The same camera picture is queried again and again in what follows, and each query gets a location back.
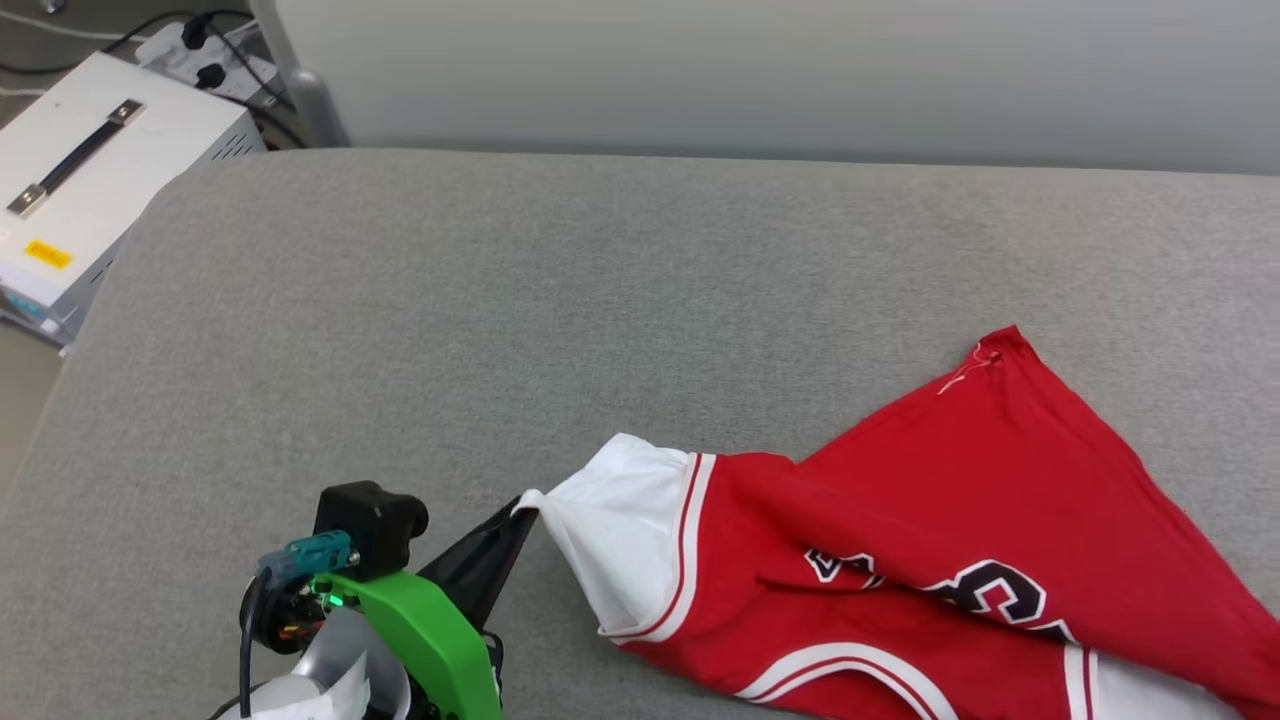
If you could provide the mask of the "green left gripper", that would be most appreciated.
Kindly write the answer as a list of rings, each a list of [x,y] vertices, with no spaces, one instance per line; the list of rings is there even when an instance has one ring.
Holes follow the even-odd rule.
[[[503,720],[500,651],[481,632],[538,515],[511,500],[420,577],[253,582],[242,646],[298,660],[255,683],[241,657],[239,720]]]

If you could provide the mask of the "red and white jersey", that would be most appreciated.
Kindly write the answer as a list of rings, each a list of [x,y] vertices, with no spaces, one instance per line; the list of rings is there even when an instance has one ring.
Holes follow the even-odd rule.
[[[622,651],[824,720],[1280,720],[1280,620],[1015,327],[795,462],[611,438],[532,510]]]

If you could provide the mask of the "white power supply box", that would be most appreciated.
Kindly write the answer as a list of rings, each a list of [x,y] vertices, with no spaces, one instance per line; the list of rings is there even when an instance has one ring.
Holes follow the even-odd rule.
[[[246,108],[93,54],[0,128],[0,319],[72,345],[156,193],[265,149]]]

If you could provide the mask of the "white power strip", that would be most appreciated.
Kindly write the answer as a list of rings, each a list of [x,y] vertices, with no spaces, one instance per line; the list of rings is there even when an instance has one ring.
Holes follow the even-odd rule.
[[[183,46],[183,24],[184,22],[172,22],[155,31],[134,50],[136,63],[191,87],[195,87],[198,68],[220,63],[227,69],[227,82],[220,88],[205,91],[264,109],[276,104],[275,95],[282,91],[279,70],[251,47],[261,36],[256,20],[244,22],[234,29],[221,29],[211,22],[212,35],[200,51]]]

